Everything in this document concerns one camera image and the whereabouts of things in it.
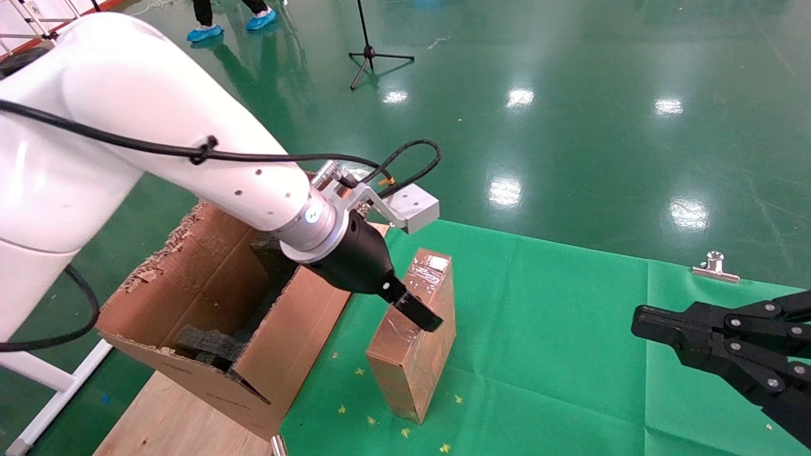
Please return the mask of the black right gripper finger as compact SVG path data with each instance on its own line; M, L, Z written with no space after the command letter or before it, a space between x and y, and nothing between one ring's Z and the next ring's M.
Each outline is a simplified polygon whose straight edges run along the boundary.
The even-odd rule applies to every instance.
M741 308L694 302L681 312L639 306L632 334L648 340L674 340L675 335L718 333L749 340L809 340L810 291L800 291Z
M681 364L724 379L804 447L809 447L809 333L634 330L671 346Z

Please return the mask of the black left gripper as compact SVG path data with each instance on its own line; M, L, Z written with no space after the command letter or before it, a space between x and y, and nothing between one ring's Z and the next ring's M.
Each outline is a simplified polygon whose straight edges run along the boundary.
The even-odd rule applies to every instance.
M399 280L382 234L359 214L348 216L347 231L330 254L303 266L334 288L382 297L423 331L435 332L444 322Z

